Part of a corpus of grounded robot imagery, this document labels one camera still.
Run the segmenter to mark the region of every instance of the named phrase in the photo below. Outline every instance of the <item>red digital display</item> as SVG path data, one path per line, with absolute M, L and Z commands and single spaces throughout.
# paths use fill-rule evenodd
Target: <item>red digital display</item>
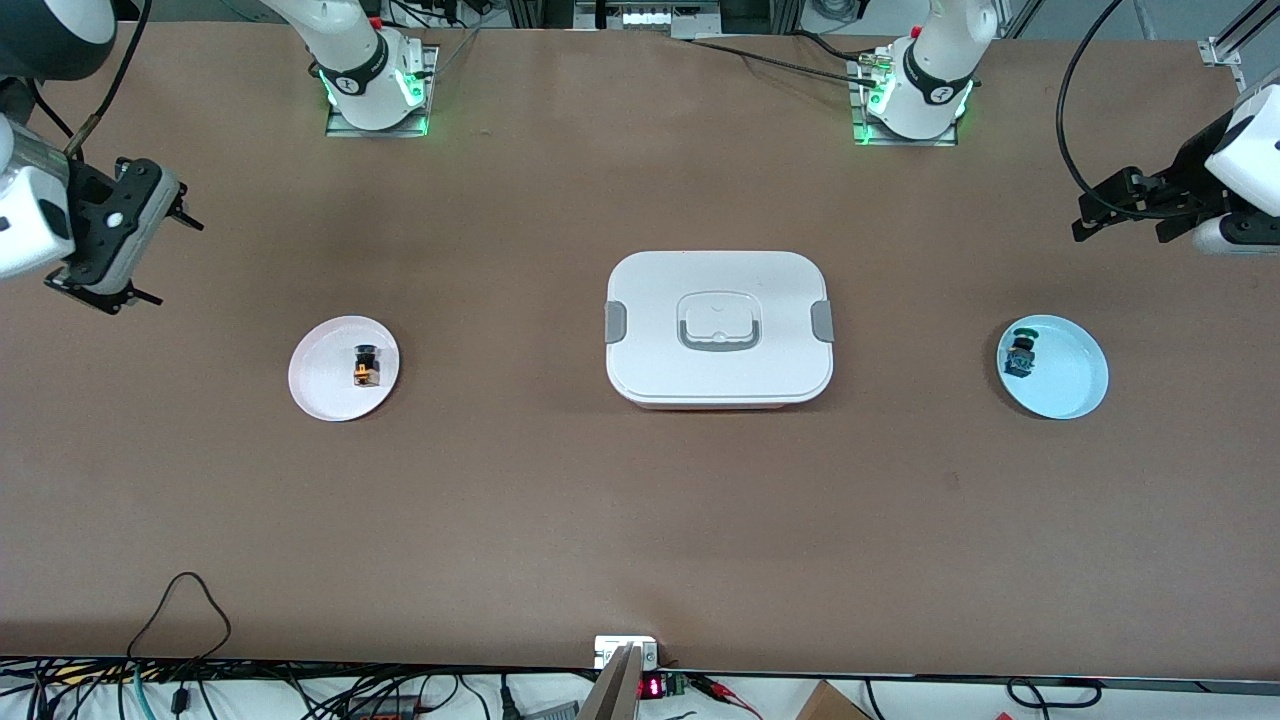
M 636 688 L 636 697 L 640 700 L 659 700 L 667 697 L 667 688 L 662 682 L 662 674 L 655 673 L 641 678 L 640 687 Z

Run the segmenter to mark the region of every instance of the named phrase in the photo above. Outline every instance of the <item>metal frame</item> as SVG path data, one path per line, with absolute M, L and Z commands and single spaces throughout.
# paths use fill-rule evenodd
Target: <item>metal frame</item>
M 1009 0 L 1000 0 L 996 4 L 996 10 L 1006 18 L 1005 22 L 1000 23 L 1000 37 L 1006 40 L 1014 40 L 1021 37 L 1027 32 L 1027 26 L 1036 18 L 1041 8 L 1044 6 L 1044 0 L 1027 0 L 1021 10 L 1018 14 L 1009 17 Z
M 1280 18 L 1280 0 L 1256 0 L 1216 36 L 1199 41 L 1201 59 L 1211 68 L 1231 68 L 1235 86 L 1247 87 L 1240 69 L 1240 49 L 1256 38 L 1272 20 Z

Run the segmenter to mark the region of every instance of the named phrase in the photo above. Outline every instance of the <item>plate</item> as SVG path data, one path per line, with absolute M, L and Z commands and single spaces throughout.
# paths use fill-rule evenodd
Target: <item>plate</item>
M 1030 374 L 1019 378 L 1005 372 L 1015 331 L 1036 336 Z M 1107 359 L 1093 336 L 1080 325 L 1056 315 L 1030 315 L 1009 325 L 996 346 L 996 373 L 1019 405 L 1055 420 L 1073 420 L 1092 413 L 1107 395 L 1111 382 Z
M 356 387 L 356 346 L 378 346 L 378 387 Z M 360 315 L 325 320 L 302 338 L 289 360 L 289 392 L 307 415 L 353 420 L 387 400 L 399 374 L 399 347 L 381 323 Z

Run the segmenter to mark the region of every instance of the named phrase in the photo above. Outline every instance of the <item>plug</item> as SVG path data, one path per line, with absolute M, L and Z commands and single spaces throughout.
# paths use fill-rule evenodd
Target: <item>plug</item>
M 178 688 L 173 691 L 173 700 L 169 701 L 169 712 L 173 712 L 174 717 L 186 712 L 191 707 L 191 691 L 187 688 Z
M 502 720 L 522 720 L 520 708 L 516 707 L 515 698 L 511 697 L 511 688 L 507 687 L 507 676 L 502 676 L 502 689 L 498 691 L 502 696 Z

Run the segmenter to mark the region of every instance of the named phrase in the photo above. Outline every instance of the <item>small electronic component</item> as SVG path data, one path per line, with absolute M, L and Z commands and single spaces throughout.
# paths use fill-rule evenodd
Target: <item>small electronic component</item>
M 352 374 L 356 387 L 378 387 L 378 346 L 356 346 L 356 372 Z
M 1009 348 L 1009 355 L 1005 356 L 1005 374 L 1015 378 L 1025 378 L 1032 374 L 1032 368 L 1036 366 L 1036 354 L 1032 352 L 1032 348 L 1036 346 L 1037 338 L 1039 338 L 1039 333 L 1030 328 L 1014 329 L 1014 343 Z
M 645 673 L 640 678 L 636 697 L 639 700 L 662 700 L 673 694 L 685 694 L 689 687 L 684 675 L 675 673 Z

